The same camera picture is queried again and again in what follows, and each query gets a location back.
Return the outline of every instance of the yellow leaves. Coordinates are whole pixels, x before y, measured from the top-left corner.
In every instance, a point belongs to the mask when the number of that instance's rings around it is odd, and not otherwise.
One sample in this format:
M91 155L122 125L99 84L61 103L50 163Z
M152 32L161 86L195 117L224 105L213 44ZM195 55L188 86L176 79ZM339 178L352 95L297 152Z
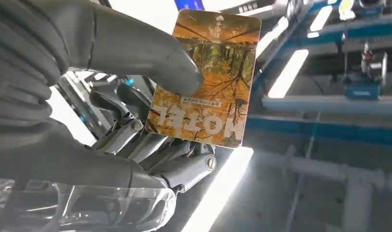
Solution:
M254 66L251 47L258 40L260 23L227 15L220 38L229 40L214 43L209 41L209 17L215 14L181 11L173 34L203 72L205 82L186 99L157 87L148 131L220 146L240 145Z

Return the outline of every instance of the metal pipe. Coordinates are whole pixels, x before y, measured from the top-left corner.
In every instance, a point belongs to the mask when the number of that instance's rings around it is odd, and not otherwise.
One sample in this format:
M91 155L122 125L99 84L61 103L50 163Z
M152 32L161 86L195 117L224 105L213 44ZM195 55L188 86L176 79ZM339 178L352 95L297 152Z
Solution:
M321 118L321 113L318 112L317 113L317 123L320 122L320 118ZM306 159L309 160L311 158L311 153L312 153L312 148L313 148L313 144L314 144L314 140L315 140L315 135L317 133L317 128L315 127L312 135L310 137L310 140L308 142L308 147L306 149ZM285 224L285 232L290 232L291 230L291 225L293 224L293 220L294 220L294 216L295 216L295 210L297 208L298 205L298 200L300 197L300 193L301 193L301 187L303 185L304 182L304 175L303 174L299 174L298 176L298 182L297 182L297 187L295 188L295 193L294 193L294 198L293 198L293 202L291 204L291 209L287 215L287 220L286 220L286 224Z
M262 104L271 110L392 115L392 96L380 97L379 101L352 101L344 96L286 96L282 99L265 96Z
M347 183L342 217L343 232L368 231L373 194L374 189L370 183L360 180L350 180Z
M382 171L370 171L347 165L328 163L313 159L309 160L300 157L293 157L286 160L284 156L270 152L261 152L259 155L263 157L263 160L265 160L263 162L264 165L272 167L282 167L283 165L287 165L287 168L293 172L339 182L344 182L351 178L358 177L363 181L368 181L378 189L392 190L392 175L385 174Z

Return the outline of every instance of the blue beam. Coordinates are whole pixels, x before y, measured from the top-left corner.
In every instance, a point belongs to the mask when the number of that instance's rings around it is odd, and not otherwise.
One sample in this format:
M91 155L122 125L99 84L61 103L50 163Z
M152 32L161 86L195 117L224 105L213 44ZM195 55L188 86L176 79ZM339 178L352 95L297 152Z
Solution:
M388 128L254 117L249 117L246 123L247 131L283 132L303 136L311 136L315 129L318 138L392 145L392 129Z

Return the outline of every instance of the ceiling light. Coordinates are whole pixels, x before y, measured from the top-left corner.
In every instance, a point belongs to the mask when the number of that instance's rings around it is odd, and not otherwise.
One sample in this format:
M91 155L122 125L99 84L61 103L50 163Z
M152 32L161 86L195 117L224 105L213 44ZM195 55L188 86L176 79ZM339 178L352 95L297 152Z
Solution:
M251 16L251 15L255 15L255 14L259 14L259 13L263 13L266 11L271 11L273 10L273 6L269 5L269 6L265 6L265 7L260 7L251 11L246 11L243 13L240 13L238 15L242 15L242 16Z
M318 12L318 15L315 17L314 21L310 26L310 31L318 31L321 30L325 23L327 22L328 17L330 16L331 12L333 11L332 6L324 6Z
M253 149L238 147L220 169L182 232L208 232L246 171Z
M118 76L117 75L112 75L110 77L107 78L108 82L112 82L113 80L115 80Z
M268 92L270 98L284 98L295 77L303 66L308 56L308 50L297 50L293 53L290 60L281 71L280 76Z
M317 38L320 34L318 32L311 32L307 34L307 38Z
M288 28L288 20L286 17L281 17L278 21L277 25L273 28L272 31L267 32L264 37L259 41L256 48L256 58L258 58L262 52L270 45L270 43L278 38L283 31Z

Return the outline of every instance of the metal beam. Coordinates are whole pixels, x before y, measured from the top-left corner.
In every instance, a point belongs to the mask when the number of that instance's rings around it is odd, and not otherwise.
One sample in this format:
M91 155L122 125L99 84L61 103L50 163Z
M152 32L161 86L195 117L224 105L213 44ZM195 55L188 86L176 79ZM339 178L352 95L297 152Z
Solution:
M351 142L363 142L378 145L392 145L392 129L371 127L367 125L316 123L315 121L249 115L246 123L247 131L271 131L287 134L312 135L317 128L317 138L334 139Z
M286 96L282 99L264 96L262 103L271 110L392 116L392 96L380 97L379 101L353 101L344 96Z

